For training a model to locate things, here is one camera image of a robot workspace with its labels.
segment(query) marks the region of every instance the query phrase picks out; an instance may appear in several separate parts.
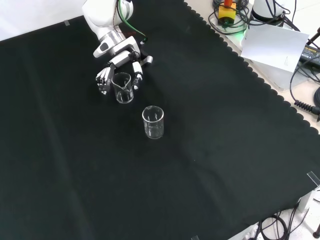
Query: white paper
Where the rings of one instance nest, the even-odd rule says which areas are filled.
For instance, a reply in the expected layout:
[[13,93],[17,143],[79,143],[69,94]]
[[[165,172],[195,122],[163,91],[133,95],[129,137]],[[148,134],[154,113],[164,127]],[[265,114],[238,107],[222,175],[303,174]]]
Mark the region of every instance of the white paper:
[[250,26],[241,57],[293,73],[309,35],[273,25]]

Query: floor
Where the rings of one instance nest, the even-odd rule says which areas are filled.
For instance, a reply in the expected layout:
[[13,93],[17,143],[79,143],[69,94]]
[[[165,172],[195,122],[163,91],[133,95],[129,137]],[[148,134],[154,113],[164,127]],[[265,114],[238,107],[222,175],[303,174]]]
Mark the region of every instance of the floor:
[[[208,18],[207,13],[208,9],[206,9],[205,6],[208,6],[212,0],[184,0],[192,9],[195,11],[198,10],[197,13],[201,15],[205,20]],[[287,0],[286,7],[290,10],[294,9],[294,0]],[[304,33],[310,34],[310,36],[313,36],[317,29],[320,27],[319,22],[319,13],[320,12],[320,0],[297,0],[297,8],[296,13],[294,16],[294,24]],[[320,38],[318,38],[315,43],[317,45],[320,45]],[[320,200],[320,191],[316,192],[315,198]],[[290,214],[292,210],[286,210],[283,211],[280,215],[280,217],[285,221],[285,223],[288,225]],[[302,218],[306,212],[296,212],[292,228],[293,230],[299,223],[301,223]],[[273,218],[267,219],[262,227],[266,227],[269,224],[271,224],[274,221]],[[314,240],[313,232],[318,228],[320,224],[320,203],[316,201],[312,201],[310,204],[309,211],[306,215],[305,220],[303,223],[290,235],[290,240]],[[279,234],[280,237],[282,236],[283,229],[282,226],[278,225]],[[253,238],[255,236],[257,230],[257,226],[254,228],[252,232],[247,234],[247,236],[244,239]],[[270,239],[277,239],[277,228],[276,224],[270,226],[264,231],[264,234],[270,238]],[[258,240],[263,240],[263,237],[261,234],[259,234]]]

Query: white wall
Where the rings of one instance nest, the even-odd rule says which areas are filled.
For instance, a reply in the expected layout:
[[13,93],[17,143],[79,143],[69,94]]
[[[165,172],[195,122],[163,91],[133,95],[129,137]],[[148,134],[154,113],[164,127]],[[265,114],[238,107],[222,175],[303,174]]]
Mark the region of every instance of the white wall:
[[86,0],[0,0],[0,41],[81,16]]

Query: white table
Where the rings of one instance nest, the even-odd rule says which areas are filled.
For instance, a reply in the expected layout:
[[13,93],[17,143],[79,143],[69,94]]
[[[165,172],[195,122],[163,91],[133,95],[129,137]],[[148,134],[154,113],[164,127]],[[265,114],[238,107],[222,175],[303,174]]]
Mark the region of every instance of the white table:
[[[190,6],[194,11],[196,11],[200,16],[209,24],[208,16],[213,12],[212,0],[184,0],[188,6]],[[288,8],[291,9],[293,13],[294,5],[288,5]],[[319,17],[320,9],[320,0],[298,0],[297,10],[294,17],[294,24],[304,33],[309,33],[312,36],[317,32],[317,29],[320,27],[320,22],[317,19]],[[228,46],[232,48],[232,50],[238,55],[241,55],[240,49],[231,42],[225,35],[220,34],[220,36],[227,42]],[[318,38],[315,43],[320,45],[320,39]],[[289,102],[291,106],[296,108],[297,112],[301,114],[304,120],[310,123],[310,126],[317,129],[320,132],[320,122],[317,123],[317,116],[310,114],[307,111],[302,110],[294,106],[294,100],[292,99],[289,90],[279,91],[276,89],[272,82],[266,77],[266,75],[259,69],[256,65],[254,65],[251,61],[247,61],[249,63],[249,67],[253,69],[254,72],[258,74],[260,78],[263,78],[265,83],[269,84],[272,89],[276,90],[279,95],[283,96],[284,100]],[[320,87],[320,84],[315,83],[313,80],[309,79],[306,82],[303,82],[295,87],[293,87],[292,91],[294,92],[294,96],[296,99],[314,106],[313,97],[315,91]],[[299,211],[305,212],[305,210],[309,207],[310,201],[314,198],[315,191],[308,193],[306,196],[303,196],[300,201]],[[244,231],[230,238],[229,240],[242,240],[245,235],[250,232],[254,228],[254,225],[248,227]]]

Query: wire bundle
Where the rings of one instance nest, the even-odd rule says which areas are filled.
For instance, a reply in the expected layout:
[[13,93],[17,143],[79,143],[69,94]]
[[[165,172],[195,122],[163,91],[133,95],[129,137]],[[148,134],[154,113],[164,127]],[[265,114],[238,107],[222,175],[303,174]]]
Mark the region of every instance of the wire bundle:
[[[284,8],[283,6],[281,6],[279,3],[276,2],[276,0],[273,0],[273,10],[271,9],[271,6],[269,4],[269,1],[268,0],[265,0],[266,2],[266,5],[270,11],[270,14],[272,16],[272,18],[270,18],[268,21],[260,21],[258,19],[254,19],[255,22],[258,22],[258,23],[251,23],[252,19],[253,19],[253,16],[252,16],[252,12],[251,14],[249,15],[249,8],[247,7],[248,6],[248,3],[249,3],[249,0],[239,0],[238,2],[236,1],[233,1],[233,3],[237,3],[237,7],[236,8],[233,8],[233,7],[230,7],[230,6],[226,6],[224,5],[223,1],[220,1],[220,0],[213,0],[212,2],[212,5],[213,5],[213,13],[211,13],[208,17],[208,22],[210,23],[211,27],[217,31],[218,33],[220,34],[223,34],[223,35],[235,35],[235,34],[238,34],[238,33],[243,33],[246,29],[247,29],[247,26],[262,26],[262,25],[265,25],[265,24],[272,24],[274,21],[280,21],[282,24],[284,22],[284,16],[286,14],[290,14],[290,10],[287,9],[287,8]],[[276,5],[278,5],[279,7],[281,7],[283,10],[283,14],[281,16],[277,16],[276,15]],[[236,23],[232,23],[232,24],[229,24],[229,23],[224,23],[222,22],[218,16],[217,16],[217,11],[219,10],[219,6],[223,6],[225,7],[226,9],[232,9],[235,11],[236,15],[238,15],[240,17],[240,20]],[[220,29],[218,29],[212,22],[211,22],[211,16],[212,15],[215,15],[217,21],[222,24],[222,27],[224,29],[226,28],[240,28],[240,27],[243,27],[243,29],[239,30],[239,31],[234,31],[234,32],[226,32],[226,31],[221,31]]]
[[[295,31],[298,31],[300,32],[299,28],[297,28],[292,21],[290,21],[287,17],[284,18],[284,22],[289,25],[293,30]],[[310,39],[308,39],[317,49],[320,49],[313,41],[311,41]],[[315,71],[314,71],[314,67],[310,67],[310,72],[311,74],[313,75],[313,77],[308,74],[304,69],[303,67],[305,65],[307,65],[309,62],[315,60],[315,59],[319,59],[320,56],[316,56],[316,57],[313,57],[313,58],[310,58],[308,61],[305,61],[303,64],[301,65],[297,65],[297,68],[295,69],[295,71],[293,72],[293,75],[291,77],[291,80],[290,80],[290,85],[289,85],[289,90],[290,90],[290,94],[291,94],[291,97],[293,98],[294,101],[297,102],[297,100],[295,99],[294,95],[293,95],[293,92],[292,92],[292,81],[296,75],[297,72],[299,72],[299,70],[301,70],[304,75],[310,79],[312,79],[313,81],[317,82],[317,83],[320,83],[320,78],[316,75]],[[319,95],[319,92],[320,92],[320,88],[318,88],[318,90],[314,93],[314,96],[313,96],[313,101],[314,101],[314,104],[320,108],[320,95]]]
[[[258,229],[256,231],[256,234],[253,238],[253,240],[257,240],[258,238],[258,235],[259,233],[262,234],[262,237],[264,240],[289,240],[290,238],[290,234],[295,231],[298,227],[300,227],[300,225],[304,222],[308,212],[309,212],[309,209],[306,211],[305,215],[303,216],[302,218],[302,221],[299,223],[298,226],[296,226],[293,230],[291,230],[292,228],[292,224],[293,224],[293,221],[294,221],[294,217],[295,217],[295,214],[296,214],[296,211],[298,209],[298,206],[299,206],[299,202],[294,206],[292,212],[291,212],[291,215],[290,215],[290,219],[289,219],[289,223],[288,223],[288,226],[286,225],[285,221],[280,217],[281,215],[281,211],[275,215],[272,215],[271,218],[274,218],[275,221],[273,223],[271,223],[270,225],[262,228],[262,223],[266,220],[262,220],[258,223]],[[283,235],[280,237],[280,234],[279,234],[279,228],[278,228],[278,222],[282,225],[283,227]],[[270,239],[268,238],[265,233],[264,233],[264,230],[269,228],[270,226],[272,226],[274,223],[276,223],[276,232],[277,232],[277,237],[276,239]]]

